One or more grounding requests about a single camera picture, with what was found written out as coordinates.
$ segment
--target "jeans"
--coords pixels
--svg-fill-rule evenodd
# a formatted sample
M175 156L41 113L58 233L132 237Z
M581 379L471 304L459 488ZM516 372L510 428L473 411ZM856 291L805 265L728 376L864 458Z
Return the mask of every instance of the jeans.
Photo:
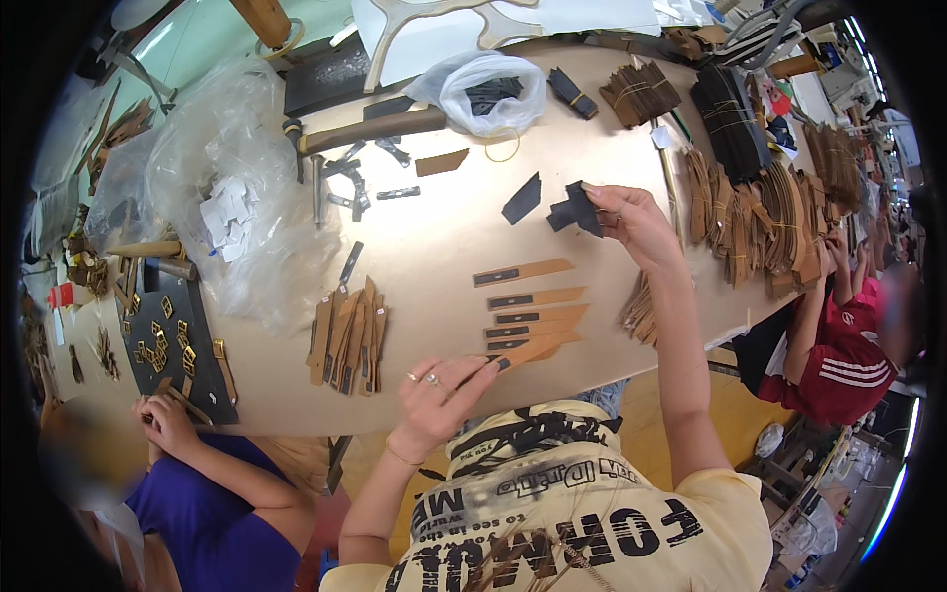
M631 381L632 379L630 378L622 378L609 385L586 390L571 398L597 405L602 411L608 414L609 418L616 420L618 419L618 410L621 407L621 393L624 392L625 386ZM454 434L454 438L463 436L477 425L483 423L485 419L487 418L479 417L466 420L464 424L460 426L460 429L457 430L457 433Z

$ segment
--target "bracelet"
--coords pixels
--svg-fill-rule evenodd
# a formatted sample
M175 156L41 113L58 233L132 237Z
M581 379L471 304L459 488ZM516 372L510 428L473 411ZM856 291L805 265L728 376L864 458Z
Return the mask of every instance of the bracelet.
M391 449L391 444L388 442L388 438L385 438L385 439L384 439L384 448L385 448L385 450L387 450L389 453L391 453L391 456L394 457L398 462L400 462L400 463L402 463L402 464L406 464L406 465L408 465L409 467L420 467L422 464L424 464L424 460L422 460L421 462L411 462L411 461L408 460L407 458L401 456L400 454L398 454L397 452L395 452L394 450L392 450L392 449Z

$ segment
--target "beige table surface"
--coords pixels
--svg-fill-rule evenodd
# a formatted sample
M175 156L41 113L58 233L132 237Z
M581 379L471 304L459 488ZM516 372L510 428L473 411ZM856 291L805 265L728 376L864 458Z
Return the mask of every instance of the beige table surface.
M545 221L550 204L565 199L564 186L579 179L647 189L668 213L668 192L660 157L649 136L650 126L625 130L598 93L609 75L629 62L629 56L613 49L549 41L513 45L507 51L531 60L544 71L562 68L599 104L599 115L591 121L577 117L547 88L543 116L523 134L519 152L504 163L488 160L484 141L471 135L449 129L406 135L401 148L414 158L470 148L458 170L421 179L416 178L413 166L402 169L391 155L369 143L357 158L362 161L361 174L367 180L373 206L361 223L343 222L343 247L324 276L323 285L316 289L333 289L351 244L365 244L348 286L351 290L362 288L365 276L371 275L391 307L381 362L382 392L370 398L345 397L324 386L311 386L309 368L304 363L308 331L292 338L271 337L256 321L219 316L213 299L205 292L211 336L226 342L240 395L237 410L241 423L222 427L222 431L321 436L390 429L400 416L396 388L404 373L427 355L446 359L482 351L482 330L491 324L486 299L503 294L587 286L579 302L592 306L576 328L583 341L566 344L552 358L526 364L500 377L474 408L475 415L568 397L657 365L654 349L633 342L616 325L638 275L637 266L625 250L618 242L597 239L575 226L553 233ZM688 93L696 82L695 72L671 63L659 65L681 96L678 112L697 146L712 159L706 128ZM305 131L360 121L362 108L377 100L358 99L305 117ZM675 138L674 176L685 221L689 208L686 142L670 116L661 117L661 123L670 127ZM800 132L802 150L795 165L813 170L801 130L796 130ZM512 140L496 143L490 148L491 155L503 157L514 146ZM325 155L335 158L345 149ZM542 202L519 224L511 226L500 209L536 171L543 180ZM344 197L352 193L350 183L340 175L332 177L330 185L333 192ZM374 199L379 191L415 185L421 187L421 196L386 202ZM348 210L342 218L350 218ZM688 244L686 256L699 294L705 343L715 343L738 328L760 322L781 305L767 298L762 274L734 291L723 281L722 264L703 245ZM557 257L568 259L575 269L492 287L473 287L471 275L475 273ZM111 295L100 304L83 306L75 312L75 320L70 313L63 315L65 341L77 345L85 385L74 383L67 347L55 346L51 319L52 315L47 329L65 399L92 394L131 404L138 390L128 357L120 346ZM117 383L104 376L95 360L92 344L99 322L108 328L116 344L114 351L122 373Z

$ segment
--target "yellow t-shirt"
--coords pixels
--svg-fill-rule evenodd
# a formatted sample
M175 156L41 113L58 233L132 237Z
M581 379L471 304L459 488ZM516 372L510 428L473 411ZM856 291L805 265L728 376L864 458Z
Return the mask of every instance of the yellow t-shirt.
M591 426L591 437L517 457L484 435L522 412L487 419L446 447L449 474L485 454L497 464L419 498L411 547L394 567L342 565L319 589L459 592L479 578L482 589L518 592L559 578L555 590L759 590L773 542L756 477L709 469L663 492L620 454L601 409L557 401L528 415L551 412L568 428Z

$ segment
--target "red shirt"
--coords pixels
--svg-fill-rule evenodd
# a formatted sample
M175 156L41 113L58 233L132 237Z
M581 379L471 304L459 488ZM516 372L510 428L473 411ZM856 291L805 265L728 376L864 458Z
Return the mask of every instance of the red shirt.
M815 335L815 347L798 386L783 377L787 337L770 359L759 397L781 403L820 423L852 425L874 408L898 376L898 368L878 346L875 328L877 280L838 308L828 298Z

